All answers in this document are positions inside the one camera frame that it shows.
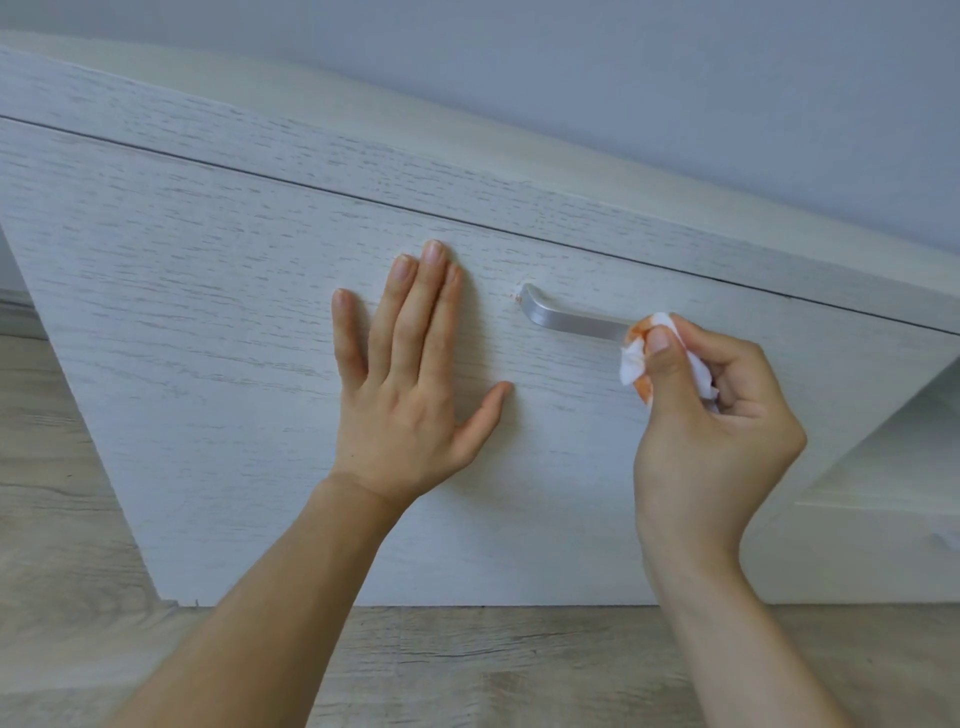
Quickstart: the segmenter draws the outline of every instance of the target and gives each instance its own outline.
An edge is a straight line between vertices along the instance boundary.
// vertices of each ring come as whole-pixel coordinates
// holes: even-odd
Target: left hand
[[[462,286],[462,270],[436,240],[420,261],[397,258],[373,316],[366,360],[356,299],[343,289],[333,296],[333,348],[344,388],[330,477],[401,511],[473,461],[513,386],[494,385],[457,424],[453,339]]]

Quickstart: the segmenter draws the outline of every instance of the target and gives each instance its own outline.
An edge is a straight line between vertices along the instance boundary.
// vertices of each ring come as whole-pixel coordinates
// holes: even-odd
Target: forearm
[[[648,571],[711,728],[852,725],[736,563]]]
[[[397,516],[362,489],[321,483],[287,532],[111,726],[304,725]]]

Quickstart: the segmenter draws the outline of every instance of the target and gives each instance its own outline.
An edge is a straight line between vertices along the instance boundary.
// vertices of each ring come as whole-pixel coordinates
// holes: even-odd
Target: drawer handle
[[[614,319],[598,319],[570,313],[548,304],[537,286],[524,283],[520,288],[520,308],[527,318],[539,327],[550,328],[564,333],[580,336],[592,336],[595,339],[608,339],[623,344],[627,329],[631,324]]]

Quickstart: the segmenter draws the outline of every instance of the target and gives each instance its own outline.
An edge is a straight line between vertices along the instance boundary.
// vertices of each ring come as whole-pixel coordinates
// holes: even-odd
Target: right hand
[[[654,571],[737,569],[747,523],[806,435],[760,346],[672,318],[713,374],[720,412],[698,398],[677,337],[654,328],[645,352],[653,411],[634,463],[637,533]]]

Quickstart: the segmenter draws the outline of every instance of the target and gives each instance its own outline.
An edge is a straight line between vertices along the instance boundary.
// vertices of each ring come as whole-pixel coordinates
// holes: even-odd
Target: hand
[[[420,261],[394,261],[376,309],[368,359],[357,301],[333,296],[333,348],[341,396],[331,478],[362,487],[402,511],[469,465],[500,421],[512,385],[501,381],[461,425],[453,411],[453,339],[463,274],[431,240]]]
[[[680,342],[648,334],[650,424],[634,463],[636,528],[648,566],[738,568],[750,518],[806,446],[763,350],[672,316],[719,389],[719,414],[697,396]]]

